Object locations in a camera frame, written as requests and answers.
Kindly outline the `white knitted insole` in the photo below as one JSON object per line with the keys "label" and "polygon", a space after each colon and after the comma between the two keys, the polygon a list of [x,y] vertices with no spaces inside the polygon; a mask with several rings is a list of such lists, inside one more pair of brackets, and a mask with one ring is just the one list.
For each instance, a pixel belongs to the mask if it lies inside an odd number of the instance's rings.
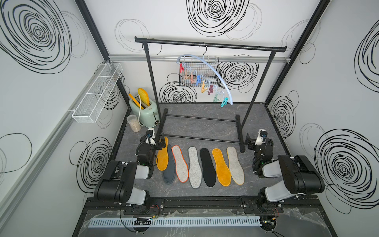
{"label": "white knitted insole", "polygon": [[168,167],[168,138],[165,137],[166,146],[159,150],[156,158],[157,168],[160,171],[164,171]]}

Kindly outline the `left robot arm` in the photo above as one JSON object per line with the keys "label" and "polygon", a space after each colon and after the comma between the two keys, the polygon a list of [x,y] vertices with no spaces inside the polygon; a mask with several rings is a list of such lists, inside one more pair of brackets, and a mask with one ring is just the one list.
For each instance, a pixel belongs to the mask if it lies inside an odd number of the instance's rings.
{"label": "left robot arm", "polygon": [[149,128],[140,138],[135,152],[135,162],[114,160],[108,163],[95,188],[94,198],[104,202],[150,205],[149,192],[134,187],[134,183],[136,180],[148,180],[152,177],[155,166],[158,165],[156,152],[165,147],[162,131]]}

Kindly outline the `orange fuzzy insole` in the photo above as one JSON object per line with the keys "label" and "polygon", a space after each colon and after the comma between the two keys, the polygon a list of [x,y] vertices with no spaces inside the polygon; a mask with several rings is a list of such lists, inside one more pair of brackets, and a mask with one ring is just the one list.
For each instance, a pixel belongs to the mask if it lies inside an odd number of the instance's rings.
{"label": "orange fuzzy insole", "polygon": [[216,164],[216,174],[220,184],[227,187],[231,184],[231,172],[225,162],[223,153],[220,149],[215,148],[212,150],[212,155]]}
{"label": "orange fuzzy insole", "polygon": [[194,189],[198,189],[202,182],[202,171],[199,164],[196,147],[189,147],[189,181]]}

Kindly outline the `dark grey felt insole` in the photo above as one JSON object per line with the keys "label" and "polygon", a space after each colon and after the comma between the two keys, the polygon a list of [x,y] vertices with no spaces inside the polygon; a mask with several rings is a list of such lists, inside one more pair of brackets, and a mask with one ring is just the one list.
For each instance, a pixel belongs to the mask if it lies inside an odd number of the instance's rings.
{"label": "dark grey felt insole", "polygon": [[170,185],[174,182],[176,177],[176,165],[175,159],[172,153],[172,146],[168,144],[168,165],[167,168],[162,172],[162,178],[166,185]]}

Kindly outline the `black garment rack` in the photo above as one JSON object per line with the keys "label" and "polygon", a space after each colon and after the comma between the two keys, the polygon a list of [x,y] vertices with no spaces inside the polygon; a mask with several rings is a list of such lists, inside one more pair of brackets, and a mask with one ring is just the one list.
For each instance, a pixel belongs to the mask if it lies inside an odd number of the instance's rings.
{"label": "black garment rack", "polygon": [[[145,55],[146,55],[146,59],[147,59],[147,63],[148,63],[148,68],[149,68],[149,72],[150,72],[150,77],[151,77],[151,82],[152,82],[152,87],[153,87],[153,92],[154,92],[154,96],[155,96],[155,99],[156,99],[156,105],[157,105],[157,108],[158,108],[158,114],[159,114],[159,118],[160,118],[160,126],[159,126],[159,129],[158,129],[158,132],[156,133],[157,135],[157,138],[161,138],[163,136],[163,128],[164,128],[164,124],[165,124],[165,121],[166,121],[166,117],[167,116],[174,116],[172,114],[168,114],[168,110],[165,109],[164,112],[163,112],[163,115],[161,114],[161,111],[160,111],[160,107],[159,107],[159,99],[158,99],[158,94],[157,94],[157,89],[156,89],[156,83],[155,83],[155,78],[154,78],[154,72],[153,72],[153,68],[152,68],[152,64],[151,64],[151,57],[150,57],[150,52],[149,52],[149,46],[148,44],[151,43],[151,44],[169,44],[169,45],[177,45],[177,42],[179,42],[179,40],[158,40],[158,39],[146,39],[146,38],[138,38],[138,37],[134,37],[135,39],[135,42],[137,43],[142,43],[143,45],[143,48],[144,48],[144,51],[145,51]],[[223,46],[223,47],[218,47],[218,48],[226,48],[226,49],[245,49],[245,50],[255,50],[255,51],[269,51],[270,52],[270,55],[268,57],[268,60],[267,60],[267,63],[266,63],[266,67],[264,69],[264,72],[261,76],[261,79],[256,87],[256,91],[254,93],[254,96],[249,104],[249,108],[244,116],[244,120],[241,122],[240,120],[240,115],[236,115],[235,116],[235,120],[227,120],[227,119],[214,119],[214,118],[206,118],[206,117],[191,117],[191,116],[179,116],[179,118],[190,118],[190,119],[201,119],[201,120],[215,120],[215,121],[230,121],[230,122],[235,122],[236,123],[236,128],[237,128],[237,135],[238,135],[238,141],[227,141],[227,140],[217,140],[217,139],[210,139],[210,138],[200,138],[200,137],[191,137],[191,136],[171,136],[171,137],[177,137],[177,138],[183,138],[183,139],[193,139],[193,140],[202,140],[202,141],[214,141],[214,142],[224,142],[224,143],[238,143],[239,144],[239,147],[240,147],[240,152],[241,153],[245,153],[246,151],[246,147],[244,145],[244,140],[243,140],[243,135],[242,135],[242,130],[243,130],[243,127],[246,123],[246,120],[250,114],[250,111],[255,103],[255,99],[257,98],[258,96],[258,93],[260,91],[260,88],[264,82],[264,79],[267,75],[267,72],[272,64],[272,61],[274,60],[275,58],[275,55],[276,53],[280,52],[280,53],[283,53],[286,51],[287,47],[274,47],[274,46],[252,46],[252,45],[236,45],[236,44],[226,44],[226,46]]]}

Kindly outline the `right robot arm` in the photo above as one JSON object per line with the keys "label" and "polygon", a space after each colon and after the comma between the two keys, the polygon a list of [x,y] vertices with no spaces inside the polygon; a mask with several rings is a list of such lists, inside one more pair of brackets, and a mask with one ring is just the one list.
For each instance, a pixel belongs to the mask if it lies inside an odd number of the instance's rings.
{"label": "right robot arm", "polygon": [[254,152],[252,169],[255,175],[260,178],[282,178],[282,181],[262,188],[257,203],[277,203],[323,192],[325,183],[307,156],[279,155],[274,159],[273,140],[267,135],[266,130],[260,129],[256,139],[246,135],[244,142]]}

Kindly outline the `grey orange-edged insole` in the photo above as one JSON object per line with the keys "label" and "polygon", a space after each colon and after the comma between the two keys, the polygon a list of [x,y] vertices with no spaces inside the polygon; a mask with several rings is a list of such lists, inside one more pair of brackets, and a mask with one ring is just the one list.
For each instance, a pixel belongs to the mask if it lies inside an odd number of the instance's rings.
{"label": "grey orange-edged insole", "polygon": [[175,161],[175,170],[181,183],[186,183],[189,178],[189,168],[184,159],[181,148],[178,145],[172,147],[172,154]]}

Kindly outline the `grey black-backed insole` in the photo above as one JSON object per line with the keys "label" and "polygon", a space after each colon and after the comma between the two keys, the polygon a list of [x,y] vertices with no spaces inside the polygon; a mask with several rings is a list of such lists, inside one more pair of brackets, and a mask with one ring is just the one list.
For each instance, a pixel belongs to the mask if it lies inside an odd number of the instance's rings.
{"label": "grey black-backed insole", "polygon": [[208,187],[214,187],[216,183],[216,171],[209,150],[206,148],[201,148],[200,158],[202,163],[202,173],[205,184]]}

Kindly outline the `grey felt yellow-edged insole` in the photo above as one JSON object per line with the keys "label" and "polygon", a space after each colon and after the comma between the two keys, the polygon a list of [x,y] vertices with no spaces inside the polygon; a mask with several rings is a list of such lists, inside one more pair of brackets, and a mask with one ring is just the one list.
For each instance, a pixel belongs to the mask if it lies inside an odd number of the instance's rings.
{"label": "grey felt yellow-edged insole", "polygon": [[238,160],[237,150],[234,147],[228,147],[227,154],[232,179],[236,184],[243,185],[245,181],[244,171]]}

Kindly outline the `light blue clip hanger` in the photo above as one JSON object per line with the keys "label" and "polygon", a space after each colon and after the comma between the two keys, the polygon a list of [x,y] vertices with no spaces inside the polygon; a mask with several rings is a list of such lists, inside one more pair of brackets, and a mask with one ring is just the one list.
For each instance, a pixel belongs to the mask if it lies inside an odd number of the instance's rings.
{"label": "light blue clip hanger", "polygon": [[[207,51],[207,48],[208,47],[223,47],[223,46],[226,46],[226,44],[206,44],[205,42],[192,42],[192,41],[179,41],[177,42],[177,45],[184,45],[184,46],[199,46],[199,47],[202,47],[204,46],[205,47],[205,52],[204,54],[206,53]],[[189,66],[189,65],[186,65],[184,62],[181,62],[181,58],[186,58],[186,57],[191,57],[191,58],[195,58],[199,61],[199,63],[203,63],[205,66],[207,66],[208,69],[205,69],[204,66],[202,66],[203,69],[199,70],[198,68],[195,69],[194,66]],[[218,78],[218,80],[221,82],[221,84],[224,86],[227,94],[228,94],[228,99],[229,99],[229,104],[233,105],[233,99],[232,99],[232,95],[231,95],[231,92],[228,88],[228,86],[226,85],[226,82],[225,80],[221,77],[221,75],[219,74],[219,72],[212,66],[210,65],[206,60],[204,60],[204,55],[202,57],[199,57],[199,56],[195,56],[195,55],[192,55],[192,54],[183,54],[181,56],[178,57],[176,63],[179,65],[180,63],[183,64],[185,70],[191,70],[191,71],[194,71],[194,72],[200,72],[200,73],[205,73],[205,76],[207,78],[210,78],[211,76],[216,76]]]}

